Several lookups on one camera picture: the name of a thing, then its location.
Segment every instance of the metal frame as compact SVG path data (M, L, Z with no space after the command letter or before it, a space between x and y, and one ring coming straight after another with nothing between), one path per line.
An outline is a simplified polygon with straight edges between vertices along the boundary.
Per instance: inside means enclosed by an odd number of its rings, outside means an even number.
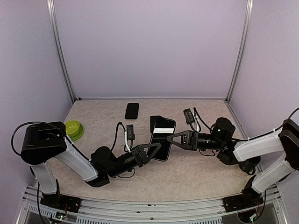
M234 75L233 75L232 82L231 82L229 90L228 90L228 95L226 97L226 101L228 103L232 99L232 96L233 96L233 93L235 90L235 86L237 83L237 79L238 79L238 76L240 73L240 68L241 68L241 64L242 64L242 60L243 60L243 56L244 56L244 52L245 52L245 48L246 48L246 42L247 42L247 38L248 38L252 9L253 9L253 0L247 0L247 8L246 8L242 37L241 37L241 44L239 47L238 57L237 57L237 61L235 64Z
M48 5L48 11L49 11L49 16L50 16L52 31L53 31L53 35L54 35L54 40L55 40L55 46L56 46L58 58L60 61L62 74L64 77L64 82L65 82L69 97L71 99L71 102L74 103L76 101L76 97L75 97L74 89L71 85L71 80L70 80L70 77L69 77L69 74L68 74L68 71L66 68L64 55L63 55L63 51L62 51L62 47L61 47L58 25L57 25L56 14L55 14L54 0L47 0L47 5Z
M238 130L239 130L239 132L241 134L241 136L244 139L248 138L248 135L246 134L246 132L245 132L242 124L240 123L239 119L237 118L237 116L236 116L236 114L235 114L234 109L232 108L232 106L227 101L224 101L224 103L225 103L226 107L228 108L229 113L232 115L232 117L234 119L234 122L235 122L235 124L236 124L236 126L237 126L237 128L238 128ZM258 173L260 173L260 172L263 171L263 167L262 167L261 163L259 163L256 166L256 169L257 169Z
M225 100L224 98L198 98L198 97L186 97L186 98L179 98L179 97L130 97L130 98L120 98L120 97L115 97L115 98L78 98L78 100L132 100L132 99L200 99L200 100Z
M20 206L16 224L23 224L28 212L38 213L36 203L37 188L28 186ZM168 223L196 224L222 223L222 217L237 213L226 213L222 198L190 200L180 202L124 202L81 198L79 213L68 212L66 223L73 224L131 224L131 223ZM284 207L275 186L267 190L267 204L273 203L280 224L287 224ZM40 205L43 216L50 217L64 211Z

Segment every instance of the white robot arm segment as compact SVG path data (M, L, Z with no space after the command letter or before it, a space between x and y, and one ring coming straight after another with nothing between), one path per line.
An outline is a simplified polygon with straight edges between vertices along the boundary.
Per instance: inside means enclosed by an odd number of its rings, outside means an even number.
M278 136L281 130L282 129L279 129L278 131L254 140L237 142L234 150L236 159L239 162L242 162L253 157L273 152L283 152L284 147L282 146Z
M55 158L74 170L84 181L89 182L96 179L98 172L91 163L75 150L68 141L65 141L65 143L67 146L66 150L55 156Z
M30 165L30 167L41 185L42 192L46 195L55 194L57 192L57 184L47 162Z
M290 166L290 163L285 160L285 157L285 152L283 152L283 154L266 170L256 175L252 182L252 189L260 194L271 185L294 172L295 169Z

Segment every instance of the smartphone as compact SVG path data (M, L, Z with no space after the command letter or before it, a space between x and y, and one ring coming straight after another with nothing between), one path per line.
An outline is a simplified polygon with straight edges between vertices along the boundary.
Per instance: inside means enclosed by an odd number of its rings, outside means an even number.
M138 117L139 103L128 103L125 119L135 120Z
M167 161L170 153L171 143L166 140L166 137L174 134L176 122L174 120L157 117L153 133L150 138L150 143L160 143L161 148L154 155L154 160ZM150 154L155 148L149 148Z

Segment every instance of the lavender wall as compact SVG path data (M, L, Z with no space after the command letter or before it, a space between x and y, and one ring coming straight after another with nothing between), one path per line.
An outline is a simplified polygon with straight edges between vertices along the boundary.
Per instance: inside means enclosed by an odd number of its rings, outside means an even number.
M299 2L255 0L232 106L249 136L282 124L299 106ZM299 124L299 113L292 118ZM279 155L262 157L267 167ZM299 223L299 172L278 184L291 224Z
M46 1L0 3L0 223L14 222L22 195L33 176L10 147L13 130L31 120L64 119L68 98ZM24 130L15 138L20 151Z
M246 0L57 0L81 98L225 98Z

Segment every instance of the beige tabletop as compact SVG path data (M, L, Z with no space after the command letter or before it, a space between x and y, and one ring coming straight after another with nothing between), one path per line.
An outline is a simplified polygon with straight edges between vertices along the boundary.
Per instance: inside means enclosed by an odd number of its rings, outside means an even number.
M140 104L137 120L124 118L129 102ZM119 121L124 125L134 125L134 145L146 144L151 136L151 115L174 119L177 123L175 132L178 133L190 130L183 110L193 107L210 126L218 117L226 117L235 124L222 100L185 99L76 101L65 121L76 119L84 126L85 132L75 144L90 158L100 146L112 146ZM203 125L202 129L202 132L208 132ZM241 137L238 130L234 136ZM120 128L114 148L116 156L124 153L123 147L124 135ZM198 151L185 151L174 145L166 162L152 160L141 168L137 167L132 178L110 178L110 184L100 188L87 185L79 175L56 159L50 160L50 166L59 181L61 193L121 201L162 202L226 196L240 193L250 178L238 165L227 166L216 157L202 156Z

